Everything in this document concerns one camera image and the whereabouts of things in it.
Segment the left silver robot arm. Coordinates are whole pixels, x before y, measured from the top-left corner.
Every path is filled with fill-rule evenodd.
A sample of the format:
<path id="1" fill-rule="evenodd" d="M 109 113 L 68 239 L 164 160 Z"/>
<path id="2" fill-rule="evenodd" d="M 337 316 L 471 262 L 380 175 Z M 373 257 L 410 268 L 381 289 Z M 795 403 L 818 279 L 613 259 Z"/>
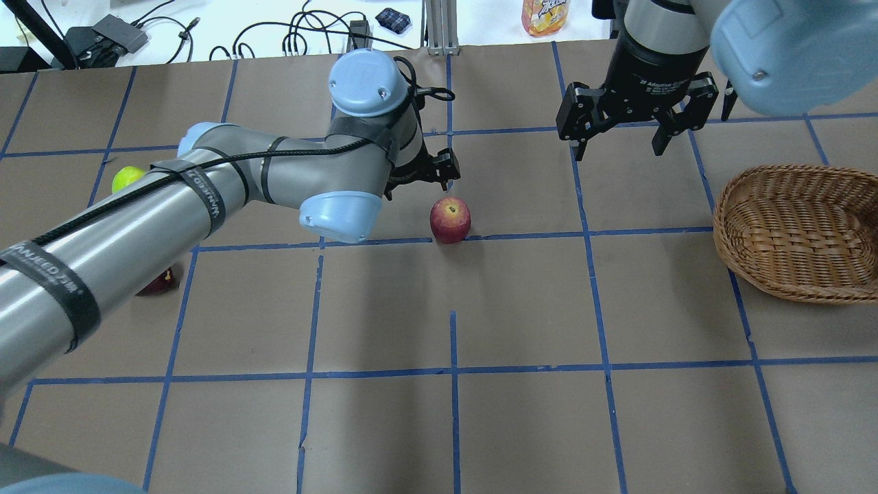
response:
<path id="1" fill-rule="evenodd" d="M 174 158 L 47 233 L 2 250 L 1 390 L 6 398 L 94 334 L 107 315 L 252 201 L 298 211 L 340 243 L 370 238 L 396 187 L 458 180 L 430 154 L 421 110 L 451 102 L 402 56 L 360 48 L 327 76 L 336 114 L 319 143 L 231 123 L 192 126 Z"/>

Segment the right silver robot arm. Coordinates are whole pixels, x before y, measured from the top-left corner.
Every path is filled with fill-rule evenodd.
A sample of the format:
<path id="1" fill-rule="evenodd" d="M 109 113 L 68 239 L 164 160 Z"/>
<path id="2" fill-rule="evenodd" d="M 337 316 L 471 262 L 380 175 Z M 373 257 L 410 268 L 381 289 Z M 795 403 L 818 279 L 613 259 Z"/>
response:
<path id="1" fill-rule="evenodd" d="M 722 98 L 771 117 L 803 115 L 876 78 L 875 1 L 596 1 L 617 26 L 603 84 L 571 82 L 558 137 L 583 159 L 615 126 L 655 121 L 652 149 L 697 131 Z"/>

